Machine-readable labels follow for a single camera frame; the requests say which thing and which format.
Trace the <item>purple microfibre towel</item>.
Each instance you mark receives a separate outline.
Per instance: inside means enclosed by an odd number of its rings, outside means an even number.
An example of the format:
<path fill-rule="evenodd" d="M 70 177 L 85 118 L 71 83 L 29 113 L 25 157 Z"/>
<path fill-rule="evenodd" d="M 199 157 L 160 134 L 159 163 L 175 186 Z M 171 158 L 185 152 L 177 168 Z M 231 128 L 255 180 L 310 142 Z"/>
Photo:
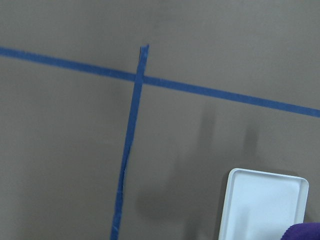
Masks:
<path fill-rule="evenodd" d="M 281 240 L 320 240 L 320 223 L 294 224 L 285 231 Z"/>

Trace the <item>white rack base tray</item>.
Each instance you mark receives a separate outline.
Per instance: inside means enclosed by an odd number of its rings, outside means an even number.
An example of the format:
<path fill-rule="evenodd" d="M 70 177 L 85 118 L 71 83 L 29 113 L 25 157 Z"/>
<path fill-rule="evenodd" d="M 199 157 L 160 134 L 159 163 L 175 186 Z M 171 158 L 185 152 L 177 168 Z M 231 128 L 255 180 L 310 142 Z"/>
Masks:
<path fill-rule="evenodd" d="M 309 182 L 302 177 L 234 168 L 229 172 L 218 238 L 279 240 L 304 221 Z"/>

